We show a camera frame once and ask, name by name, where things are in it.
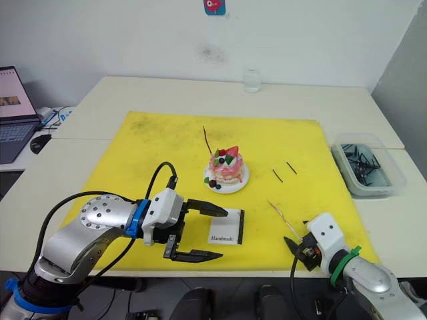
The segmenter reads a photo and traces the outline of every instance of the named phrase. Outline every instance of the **laptop keyboard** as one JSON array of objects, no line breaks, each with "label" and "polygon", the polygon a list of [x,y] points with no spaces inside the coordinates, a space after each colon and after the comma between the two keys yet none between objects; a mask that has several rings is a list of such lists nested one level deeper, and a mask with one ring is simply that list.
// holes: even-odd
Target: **laptop keyboard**
[{"label": "laptop keyboard", "polygon": [[18,142],[24,140],[25,136],[33,127],[30,125],[13,125],[0,127],[0,143],[3,142]]}]

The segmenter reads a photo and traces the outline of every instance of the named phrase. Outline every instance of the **stick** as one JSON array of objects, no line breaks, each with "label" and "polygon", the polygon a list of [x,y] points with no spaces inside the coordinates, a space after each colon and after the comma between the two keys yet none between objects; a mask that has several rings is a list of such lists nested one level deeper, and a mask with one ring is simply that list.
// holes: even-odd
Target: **stick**
[{"label": "stick", "polygon": [[289,162],[286,161],[286,164],[289,165],[289,168],[292,169],[292,171],[296,174],[296,171],[294,170],[294,168],[289,164]]},{"label": "stick", "polygon": [[276,177],[280,180],[281,183],[283,183],[283,180],[280,179],[279,175],[274,171],[274,169],[272,169],[274,174],[276,175]]},{"label": "stick", "polygon": [[274,210],[276,210],[279,213],[279,216],[282,218],[282,220],[284,221],[284,223],[289,227],[289,229],[291,229],[292,233],[296,236],[296,238],[302,242],[302,238],[300,237],[300,235],[298,235],[298,233],[295,231],[294,227],[292,227],[292,225],[288,222],[288,220],[285,219],[285,216],[283,215],[283,212],[280,211],[279,208],[277,208],[273,203],[269,202],[267,200],[267,202],[273,207]]},{"label": "stick", "polygon": [[206,141],[207,148],[209,149],[209,153],[212,155],[211,147],[209,146],[209,143],[207,142],[205,126],[203,126],[203,133],[205,135],[205,141]]}]

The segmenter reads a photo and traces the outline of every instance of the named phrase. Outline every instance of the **clear glass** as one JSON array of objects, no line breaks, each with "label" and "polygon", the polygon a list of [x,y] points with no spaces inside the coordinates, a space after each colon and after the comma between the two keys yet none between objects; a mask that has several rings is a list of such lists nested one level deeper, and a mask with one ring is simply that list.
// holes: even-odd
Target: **clear glass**
[{"label": "clear glass", "polygon": [[255,93],[261,89],[261,75],[258,70],[246,70],[242,82],[244,90],[248,93]]}]

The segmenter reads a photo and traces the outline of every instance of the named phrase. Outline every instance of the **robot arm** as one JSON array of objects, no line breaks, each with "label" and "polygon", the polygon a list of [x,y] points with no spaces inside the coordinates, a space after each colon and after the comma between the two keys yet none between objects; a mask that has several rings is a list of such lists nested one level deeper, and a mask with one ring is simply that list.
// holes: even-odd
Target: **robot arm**
[{"label": "robot arm", "polygon": [[7,282],[13,296],[0,320],[66,319],[85,279],[108,245],[118,237],[143,239],[145,245],[167,243],[163,257],[198,263],[222,257],[220,253],[191,250],[179,252],[178,243],[189,209],[225,217],[228,212],[205,201],[183,201],[167,187],[152,200],[129,202],[117,195],[89,200],[80,214],[46,242],[40,258],[22,283]]},{"label": "robot arm", "polygon": [[299,245],[285,237],[291,252],[300,252],[298,259],[310,271],[319,266],[333,286],[345,287],[373,319],[427,319],[401,291],[393,272],[359,257],[359,247],[350,250],[330,213],[308,222],[307,229]]}]

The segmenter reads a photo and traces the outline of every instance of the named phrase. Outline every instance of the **blue ring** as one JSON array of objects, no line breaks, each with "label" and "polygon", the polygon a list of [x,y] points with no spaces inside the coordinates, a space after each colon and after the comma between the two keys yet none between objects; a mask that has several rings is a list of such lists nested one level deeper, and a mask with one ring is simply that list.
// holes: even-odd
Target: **blue ring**
[{"label": "blue ring", "polygon": [[21,308],[24,308],[25,310],[28,310],[30,312],[44,313],[46,315],[56,315],[58,313],[67,312],[73,307],[72,305],[68,305],[66,307],[50,308],[50,307],[40,307],[38,305],[34,305],[26,301],[24,298],[22,298],[18,288],[18,280],[15,278],[10,278],[9,280],[7,280],[5,286],[6,286],[6,289],[13,291],[13,296],[15,298],[16,304]]},{"label": "blue ring", "polygon": [[132,221],[131,221],[129,227],[125,230],[125,233],[127,235],[130,235],[134,239],[136,239],[136,236],[138,234],[139,218],[141,218],[142,212],[144,211],[144,209],[147,206],[148,202],[149,202],[148,199],[144,199],[141,202],[141,204],[139,205],[138,209],[136,209],[135,213],[133,214]]}]

